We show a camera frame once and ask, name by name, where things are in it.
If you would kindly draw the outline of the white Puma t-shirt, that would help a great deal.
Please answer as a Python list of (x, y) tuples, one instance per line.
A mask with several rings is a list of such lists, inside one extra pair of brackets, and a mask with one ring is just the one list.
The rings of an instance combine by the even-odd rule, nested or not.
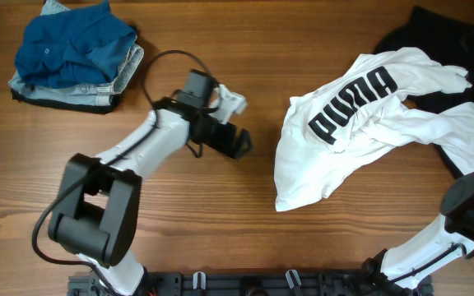
[(466, 75), (418, 48), (401, 48), (361, 54), (335, 81), (290, 98), (276, 148), (276, 210), (330, 197), (358, 168), (411, 142), (436, 144), (461, 173), (473, 173), (474, 103), (442, 113), (403, 103), (435, 92), (461, 94), (471, 87)]

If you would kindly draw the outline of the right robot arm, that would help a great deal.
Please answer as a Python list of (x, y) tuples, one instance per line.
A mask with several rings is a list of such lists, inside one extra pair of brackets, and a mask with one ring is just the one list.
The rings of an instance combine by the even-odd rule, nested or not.
[[(412, 46), (443, 64), (470, 71), (472, 88), (461, 95), (443, 98), (440, 93), (416, 99), (425, 111), (443, 115), (461, 107), (474, 107), (474, 27), (460, 21), (418, 11), (402, 27), (386, 35), (375, 52)], [(452, 260), (474, 257), (474, 161), (466, 169), (449, 156), (439, 154), (456, 182), (446, 192), (440, 215), (407, 243), (384, 249), (362, 266), (357, 290), (360, 295), (430, 295), (431, 273)]]

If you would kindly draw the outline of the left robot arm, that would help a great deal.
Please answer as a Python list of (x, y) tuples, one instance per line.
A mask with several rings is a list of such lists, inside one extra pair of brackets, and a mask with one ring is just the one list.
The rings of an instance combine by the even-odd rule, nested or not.
[(123, 141), (94, 157), (76, 154), (68, 161), (48, 235), (91, 268), (88, 275), (69, 278), (68, 294), (180, 293), (179, 276), (148, 272), (131, 251), (143, 181), (190, 142), (232, 159), (247, 154), (249, 132), (230, 123), (246, 106), (244, 96), (192, 70), (184, 88), (152, 103), (147, 119)]

